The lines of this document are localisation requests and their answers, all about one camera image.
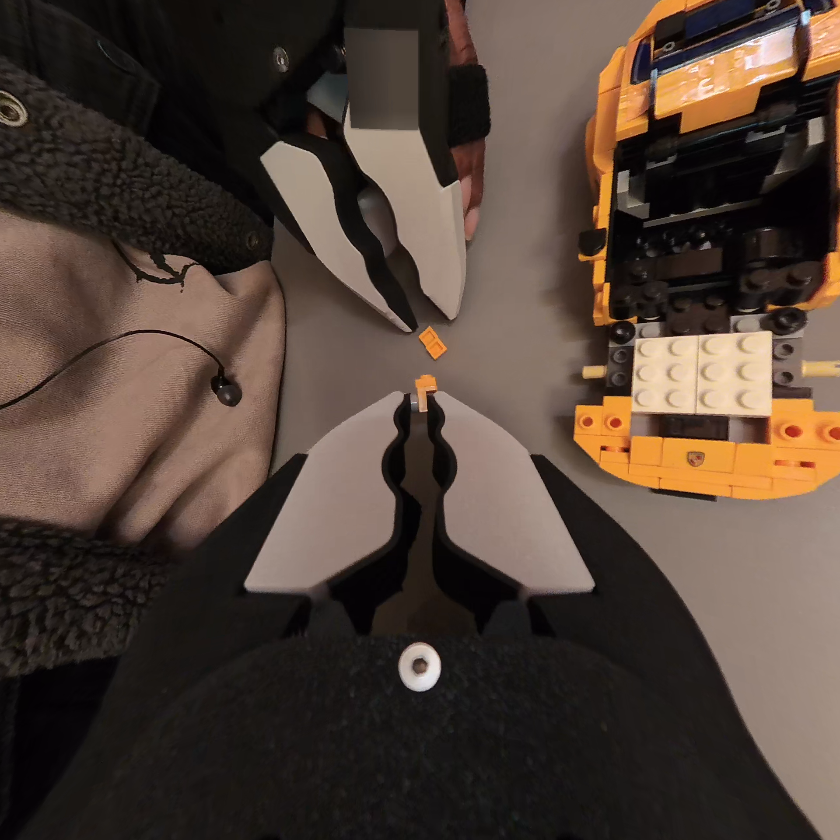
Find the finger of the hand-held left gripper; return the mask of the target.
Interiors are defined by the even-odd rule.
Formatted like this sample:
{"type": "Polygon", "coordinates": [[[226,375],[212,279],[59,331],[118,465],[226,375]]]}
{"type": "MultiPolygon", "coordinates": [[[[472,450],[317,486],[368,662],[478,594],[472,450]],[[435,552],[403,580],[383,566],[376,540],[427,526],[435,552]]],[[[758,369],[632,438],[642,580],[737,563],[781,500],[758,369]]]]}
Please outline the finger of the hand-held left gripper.
{"type": "Polygon", "coordinates": [[[458,180],[441,185],[419,129],[343,127],[356,163],[384,193],[399,242],[424,295],[448,320],[466,285],[466,237],[458,180]]]}
{"type": "Polygon", "coordinates": [[[361,172],[342,145],[278,140],[261,162],[318,260],[399,330],[414,332],[405,291],[358,202],[361,172]]]}

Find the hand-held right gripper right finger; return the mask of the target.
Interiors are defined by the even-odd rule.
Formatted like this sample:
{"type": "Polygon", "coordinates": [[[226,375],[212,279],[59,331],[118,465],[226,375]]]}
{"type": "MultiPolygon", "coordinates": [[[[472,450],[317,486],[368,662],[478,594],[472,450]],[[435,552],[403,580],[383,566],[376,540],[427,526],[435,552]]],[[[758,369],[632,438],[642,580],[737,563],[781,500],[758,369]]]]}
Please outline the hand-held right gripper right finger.
{"type": "Polygon", "coordinates": [[[595,587],[529,453],[452,395],[428,408],[440,485],[434,573],[449,597],[532,597],[595,587]]]}

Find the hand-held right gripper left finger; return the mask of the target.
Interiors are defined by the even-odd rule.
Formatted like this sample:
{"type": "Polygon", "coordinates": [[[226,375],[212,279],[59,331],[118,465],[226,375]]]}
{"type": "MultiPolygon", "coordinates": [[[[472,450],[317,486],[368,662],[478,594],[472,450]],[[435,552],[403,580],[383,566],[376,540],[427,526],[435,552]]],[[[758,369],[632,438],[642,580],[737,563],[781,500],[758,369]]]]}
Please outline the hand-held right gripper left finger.
{"type": "Polygon", "coordinates": [[[404,397],[388,394],[309,450],[245,579],[247,592],[315,595],[388,543],[396,496],[383,458],[397,440],[404,397]]]}

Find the yellow lego car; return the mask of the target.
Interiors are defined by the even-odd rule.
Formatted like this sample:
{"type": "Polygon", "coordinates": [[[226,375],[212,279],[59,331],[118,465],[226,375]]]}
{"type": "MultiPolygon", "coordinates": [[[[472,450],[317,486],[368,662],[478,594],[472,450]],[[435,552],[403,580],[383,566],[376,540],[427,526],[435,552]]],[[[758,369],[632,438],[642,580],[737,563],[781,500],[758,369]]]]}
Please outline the yellow lego car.
{"type": "Polygon", "coordinates": [[[574,441],[685,497],[768,500],[838,476],[808,317],[838,300],[838,2],[658,2],[586,127],[606,361],[574,441]]]}

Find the person's left hand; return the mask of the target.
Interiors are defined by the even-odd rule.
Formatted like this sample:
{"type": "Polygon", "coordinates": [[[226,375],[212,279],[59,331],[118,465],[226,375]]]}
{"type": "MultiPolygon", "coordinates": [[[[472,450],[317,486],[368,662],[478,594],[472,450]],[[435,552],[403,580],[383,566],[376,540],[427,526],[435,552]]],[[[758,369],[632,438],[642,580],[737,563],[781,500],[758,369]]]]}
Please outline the person's left hand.
{"type": "MultiPolygon", "coordinates": [[[[466,3],[446,1],[448,19],[448,46],[451,67],[476,66],[479,64],[476,48],[469,32],[466,3]]],[[[324,112],[308,105],[306,131],[319,137],[329,136],[328,129],[337,123],[324,112]]],[[[465,216],[465,239],[470,242],[479,222],[480,205],[484,193],[485,139],[463,143],[451,149],[463,197],[465,216]]]]}

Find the beige hoodie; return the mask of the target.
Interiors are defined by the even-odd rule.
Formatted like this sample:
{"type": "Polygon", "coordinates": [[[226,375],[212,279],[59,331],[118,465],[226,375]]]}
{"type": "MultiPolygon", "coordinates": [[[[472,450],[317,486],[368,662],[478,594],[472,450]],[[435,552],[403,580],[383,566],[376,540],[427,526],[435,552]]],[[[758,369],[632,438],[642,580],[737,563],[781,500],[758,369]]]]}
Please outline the beige hoodie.
{"type": "Polygon", "coordinates": [[[270,263],[217,274],[2,211],[2,518],[177,550],[201,542],[268,477],[286,312],[270,263]]]}

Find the dark fleece jacket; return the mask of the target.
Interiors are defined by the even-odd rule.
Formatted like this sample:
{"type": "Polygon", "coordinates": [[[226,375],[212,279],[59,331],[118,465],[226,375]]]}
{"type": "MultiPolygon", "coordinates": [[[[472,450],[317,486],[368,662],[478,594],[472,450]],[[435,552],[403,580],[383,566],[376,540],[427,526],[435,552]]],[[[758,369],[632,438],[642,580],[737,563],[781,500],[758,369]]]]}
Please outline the dark fleece jacket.
{"type": "MultiPolygon", "coordinates": [[[[227,163],[163,5],[2,2],[2,211],[157,266],[165,255],[217,274],[270,263],[272,213],[227,163]]],[[[2,687],[121,655],[195,546],[2,518],[2,687]]]]}

